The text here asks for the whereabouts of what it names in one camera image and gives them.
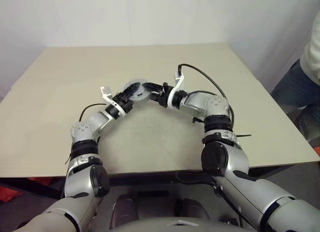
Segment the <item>person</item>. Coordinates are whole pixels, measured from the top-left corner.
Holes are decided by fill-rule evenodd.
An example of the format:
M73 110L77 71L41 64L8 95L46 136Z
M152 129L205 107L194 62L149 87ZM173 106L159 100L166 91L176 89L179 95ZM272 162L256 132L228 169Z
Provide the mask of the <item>person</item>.
M304 53L289 69L271 92L271 96L288 114L299 108L301 113L293 121L310 142L320 145L320 11L311 30L310 42Z

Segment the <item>jeans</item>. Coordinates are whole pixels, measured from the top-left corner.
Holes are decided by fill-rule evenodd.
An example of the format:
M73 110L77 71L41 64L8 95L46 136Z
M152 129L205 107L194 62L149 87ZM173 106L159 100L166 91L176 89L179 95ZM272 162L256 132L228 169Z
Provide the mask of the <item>jeans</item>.
M297 60L271 92L271 96L287 114L302 109L293 121L308 140L320 136L320 86L301 69Z

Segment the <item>floor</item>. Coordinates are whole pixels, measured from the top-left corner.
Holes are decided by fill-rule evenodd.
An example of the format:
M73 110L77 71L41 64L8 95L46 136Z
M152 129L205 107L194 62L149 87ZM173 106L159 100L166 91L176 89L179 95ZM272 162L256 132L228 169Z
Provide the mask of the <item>floor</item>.
M320 209L320 167L318 163L299 164L268 177L299 199L309 202ZM148 186L118 186L111 188L104 197L96 218L92 222L91 232L108 231L112 208L119 195L138 191L168 191L167 197L149 197L137 201L139 217L168 215L173 213L175 198L191 198L199 201L207 210L211 220L224 216L235 217L235 213L225 201L214 194L207 185L162 184ZM17 226L43 212L55 200L37 195L23 194L8 203L0 205L0 232L9 232Z

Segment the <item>beige tabletop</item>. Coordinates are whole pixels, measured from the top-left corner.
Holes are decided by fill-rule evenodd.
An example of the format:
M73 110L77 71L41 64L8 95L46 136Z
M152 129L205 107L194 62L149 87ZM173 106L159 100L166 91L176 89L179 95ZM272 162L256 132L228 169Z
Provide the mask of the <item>beige tabletop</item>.
M115 94L137 78L174 85L180 63L199 67L224 90L235 133L252 134L239 138L251 167L319 160L227 44L47 48L0 104L0 177L64 176L70 129L85 106L104 102L101 86ZM183 72L186 90L217 93L196 71ZM118 121L99 153L109 173L200 169L203 135L203 124L149 101Z

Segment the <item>white wall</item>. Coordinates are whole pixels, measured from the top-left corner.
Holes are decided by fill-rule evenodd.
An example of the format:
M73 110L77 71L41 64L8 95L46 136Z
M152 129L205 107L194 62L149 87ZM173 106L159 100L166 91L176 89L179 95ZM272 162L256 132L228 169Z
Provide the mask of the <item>white wall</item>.
M319 7L320 0L0 0L0 99L45 47L224 41L270 91L302 53Z

